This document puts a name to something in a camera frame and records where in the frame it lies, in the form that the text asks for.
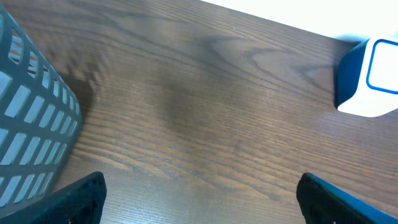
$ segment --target basket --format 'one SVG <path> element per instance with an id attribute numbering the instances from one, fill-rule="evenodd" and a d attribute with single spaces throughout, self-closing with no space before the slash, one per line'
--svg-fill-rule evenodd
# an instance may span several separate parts
<path id="1" fill-rule="evenodd" d="M 0 4 L 0 218 L 52 191 L 81 128 L 79 108 Z"/>

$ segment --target blue rounded square border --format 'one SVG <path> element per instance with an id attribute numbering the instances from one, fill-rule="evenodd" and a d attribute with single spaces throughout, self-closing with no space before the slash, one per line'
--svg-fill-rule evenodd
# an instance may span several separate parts
<path id="1" fill-rule="evenodd" d="M 378 90 L 378 91 L 383 91 L 383 92 L 386 92 L 386 93 L 398 94 L 398 91 L 392 91 L 392 90 L 388 90 L 388 89 L 385 89 L 385 88 L 379 88 L 379 87 L 376 87 L 376 86 L 372 86 L 372 85 L 369 83 L 369 77 L 370 77 L 370 75 L 371 75 L 371 68 L 372 68 L 372 64 L 373 64 L 374 50 L 376 49 L 376 45 L 377 45 L 378 43 L 381 43 L 381 42 L 384 42 L 384 43 L 387 43 L 387 44 L 392 44 L 392 45 L 398 46 L 398 43 L 397 43 L 397 42 L 393 42 L 393 41 L 390 41 L 390 40 L 384 40 L 384 39 L 377 40 L 377 41 L 374 43 L 373 49 L 372 49 L 371 60 L 370 60 L 370 62 L 369 62 L 368 75 L 366 76 L 366 84 L 368 84 L 368 87 L 371 88 L 372 90 Z"/>

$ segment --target brown wood tabletop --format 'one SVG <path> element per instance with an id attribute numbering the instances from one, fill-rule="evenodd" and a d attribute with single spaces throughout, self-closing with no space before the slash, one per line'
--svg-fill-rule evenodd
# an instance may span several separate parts
<path id="1" fill-rule="evenodd" d="M 103 172 L 102 223 L 304 223 L 304 172 L 398 216 L 397 112 L 333 105 L 353 44 L 198 0 L 3 3 L 80 101 L 57 189 Z"/>

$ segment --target blue and white box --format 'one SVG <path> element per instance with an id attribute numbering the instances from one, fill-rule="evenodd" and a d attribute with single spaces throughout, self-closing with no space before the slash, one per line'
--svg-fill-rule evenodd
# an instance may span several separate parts
<path id="1" fill-rule="evenodd" d="M 337 109 L 377 117 L 398 108 L 398 40 L 371 38 L 340 62 Z"/>

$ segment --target white wall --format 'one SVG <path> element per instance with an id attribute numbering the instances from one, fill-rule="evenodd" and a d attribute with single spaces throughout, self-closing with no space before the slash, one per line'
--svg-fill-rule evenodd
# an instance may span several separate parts
<path id="1" fill-rule="evenodd" d="M 398 37 L 398 0 L 202 0 L 347 41 Z"/>

